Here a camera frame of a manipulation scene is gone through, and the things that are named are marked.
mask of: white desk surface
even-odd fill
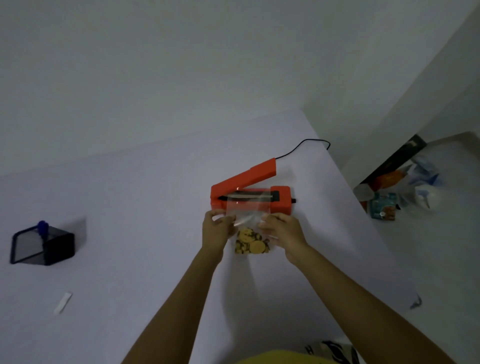
[[[210,187],[316,137],[289,111],[0,178],[0,362],[120,363],[200,248]],[[292,187],[309,243],[406,312],[415,289],[322,143],[305,142],[258,185],[282,184]],[[11,236],[41,219],[75,232],[77,254],[50,267],[9,265]],[[66,291],[73,297],[54,316]],[[301,350],[341,334],[280,249],[234,256],[227,246],[191,363]]]

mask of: plastic bag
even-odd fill
[[[270,213],[270,190],[244,189],[228,195],[227,215],[235,215],[238,229],[231,239],[236,254],[262,254],[270,251],[269,240],[258,229],[262,215]]]

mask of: impulse heat sealer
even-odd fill
[[[235,201],[236,208],[245,210],[292,213],[292,204],[296,202],[288,186],[270,188],[246,188],[252,184],[276,175],[275,158],[260,163],[249,170],[237,174],[223,182],[214,184],[210,193],[212,209],[227,209],[227,201]]]

